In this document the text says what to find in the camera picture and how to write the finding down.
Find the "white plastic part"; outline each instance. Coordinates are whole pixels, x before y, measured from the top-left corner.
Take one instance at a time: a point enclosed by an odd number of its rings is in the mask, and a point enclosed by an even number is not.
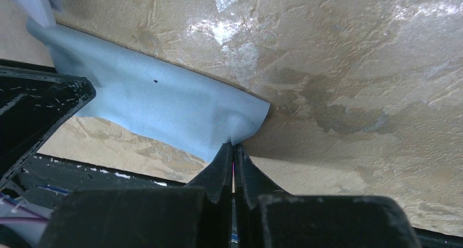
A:
[[[27,21],[58,73],[88,78],[97,96],[76,116],[101,117],[211,162],[254,135],[270,104],[191,70],[57,25]]]
[[[62,10],[61,0],[11,0],[21,7],[34,21],[42,27],[53,27],[56,25],[52,7],[58,11]]]

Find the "cable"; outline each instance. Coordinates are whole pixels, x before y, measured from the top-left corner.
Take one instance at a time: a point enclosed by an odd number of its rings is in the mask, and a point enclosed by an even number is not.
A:
[[[39,225],[47,225],[48,220],[43,218],[30,218],[30,217],[1,217],[0,225],[9,223],[37,223]]]
[[[40,215],[40,214],[37,214],[36,212],[33,212],[29,209],[26,209],[18,204],[15,204],[13,203],[12,201],[9,200],[9,197],[7,195],[4,195],[2,193],[0,193],[0,204],[6,204],[6,205],[9,205],[11,206],[13,209],[11,210],[12,212],[16,213],[18,210],[19,211],[23,211],[29,215],[31,215],[32,217],[35,217],[35,218],[40,218],[40,219],[46,219],[48,220],[47,217],[43,216],[43,215]]]

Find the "stained surface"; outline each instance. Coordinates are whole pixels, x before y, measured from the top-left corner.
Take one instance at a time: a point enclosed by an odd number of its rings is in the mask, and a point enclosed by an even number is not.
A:
[[[463,236],[462,3],[64,0],[57,20],[271,102],[245,147],[289,192],[391,196]],[[181,181],[205,165],[99,119],[41,152]]]

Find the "light blue fabric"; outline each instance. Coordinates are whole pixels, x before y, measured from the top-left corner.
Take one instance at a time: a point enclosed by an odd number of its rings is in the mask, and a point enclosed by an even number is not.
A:
[[[88,78],[97,91],[77,116],[101,117],[211,162],[222,143],[249,138],[270,104],[206,76],[74,29],[29,33],[49,49],[61,74]]]

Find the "beige surface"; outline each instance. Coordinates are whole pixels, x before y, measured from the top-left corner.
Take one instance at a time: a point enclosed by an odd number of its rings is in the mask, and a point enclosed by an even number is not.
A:
[[[463,0],[64,0],[70,25],[272,103],[245,142],[297,194],[393,197],[463,236]],[[204,162],[96,119],[40,150],[187,181]]]

